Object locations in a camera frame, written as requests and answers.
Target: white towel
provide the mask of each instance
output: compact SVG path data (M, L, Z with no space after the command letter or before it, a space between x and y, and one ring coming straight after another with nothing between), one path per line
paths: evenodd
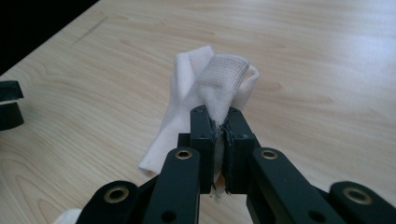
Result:
M258 77L256 68L245 58L215 54L210 46L179 53L171 79L169 106L139 168L146 175L161 172L167 153L177 147L178 134L190 132L190 111L196 106L205 105L219 129L230 106L239 110L245 107ZM215 149L214 182L219 177L223 158L223 144L219 140Z
M75 224L81 214L81 209L73 208L63 212L53 224Z

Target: folded cloth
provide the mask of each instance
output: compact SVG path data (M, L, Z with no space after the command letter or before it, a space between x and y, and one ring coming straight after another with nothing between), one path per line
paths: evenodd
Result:
M226 119L229 107L239 110L245 107L258 77L257 69L247 59L215 54L210 46L179 53L171 78L169 106L139 168L146 175L161 172L167 153L177 147L178 134L190 132L190 111L196 106L206 106L220 133L219 126ZM219 178L223 159L222 138L218 141L214 182Z

